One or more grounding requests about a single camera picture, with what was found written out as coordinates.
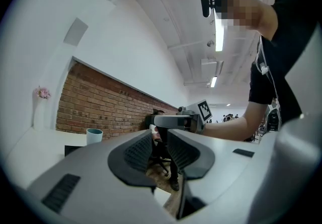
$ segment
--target black t-shirt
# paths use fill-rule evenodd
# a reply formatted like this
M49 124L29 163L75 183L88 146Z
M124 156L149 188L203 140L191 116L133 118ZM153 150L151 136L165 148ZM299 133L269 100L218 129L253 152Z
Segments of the black t-shirt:
M265 59L272 73L281 110L282 123L301 114L298 102L285 80L316 27L316 19L310 15L306 0L275 0L272 5L278 28L272 41L262 37ZM260 56L258 66L263 62ZM249 101L271 104L275 90L271 78L262 75L253 62L251 67Z

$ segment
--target chair leg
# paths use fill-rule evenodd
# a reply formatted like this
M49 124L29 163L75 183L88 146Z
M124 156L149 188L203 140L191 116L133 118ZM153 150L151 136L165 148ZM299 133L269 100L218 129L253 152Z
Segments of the chair leg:
M164 166L164 164L162 162L159 162L159 165L167 172L169 173L169 170L166 169L166 167Z

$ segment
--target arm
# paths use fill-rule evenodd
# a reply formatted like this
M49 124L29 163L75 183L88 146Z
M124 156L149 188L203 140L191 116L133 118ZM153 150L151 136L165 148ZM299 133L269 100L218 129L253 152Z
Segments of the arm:
M267 104L249 102L242 117L224 123L206 124L202 134L215 138L244 141L255 133L262 122L266 108Z

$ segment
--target red brick wall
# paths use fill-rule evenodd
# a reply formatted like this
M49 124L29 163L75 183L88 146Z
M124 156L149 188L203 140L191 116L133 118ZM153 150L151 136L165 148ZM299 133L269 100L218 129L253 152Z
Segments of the red brick wall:
M139 130L153 108L166 114L177 109L115 81L81 63L68 73L59 101L56 129L86 133L98 128L103 137Z

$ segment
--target floor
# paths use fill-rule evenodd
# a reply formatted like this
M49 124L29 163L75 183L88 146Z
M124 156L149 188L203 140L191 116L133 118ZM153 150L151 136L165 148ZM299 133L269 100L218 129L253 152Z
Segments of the floor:
M170 163L165 163L165 166L170 173ZM156 182L156 186L158 188L168 193L171 193L171 196L165 203L164 208L168 211L168 213L171 216L176 217L180 206L183 178L182 178L182 175L179 174L178 182L179 182L180 190L174 191L172 190L168 182L168 179L171 176L171 174L169 174L169 176L166 177L165 173L166 171L163 168L161 168L159 165L153 165L147 170L146 175L154 179L154 181Z

